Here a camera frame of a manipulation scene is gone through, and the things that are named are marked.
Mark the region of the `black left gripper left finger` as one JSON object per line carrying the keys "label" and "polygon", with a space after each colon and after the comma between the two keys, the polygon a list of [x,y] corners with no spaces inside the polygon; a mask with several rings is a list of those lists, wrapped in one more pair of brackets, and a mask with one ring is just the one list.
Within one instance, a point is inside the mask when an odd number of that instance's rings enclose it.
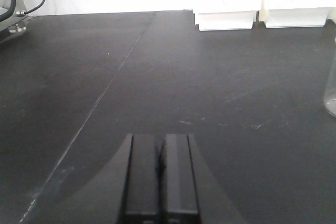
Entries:
{"label": "black left gripper left finger", "polygon": [[159,223],[152,135],[128,134],[111,161],[67,202],[66,223]]}

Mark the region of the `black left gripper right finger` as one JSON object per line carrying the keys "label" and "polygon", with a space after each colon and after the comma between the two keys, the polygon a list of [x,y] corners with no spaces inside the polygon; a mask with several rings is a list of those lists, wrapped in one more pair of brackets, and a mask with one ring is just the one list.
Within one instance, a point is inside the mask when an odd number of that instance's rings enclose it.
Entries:
{"label": "black left gripper right finger", "polygon": [[167,134],[162,154],[164,223],[247,223],[211,172],[193,135]]}

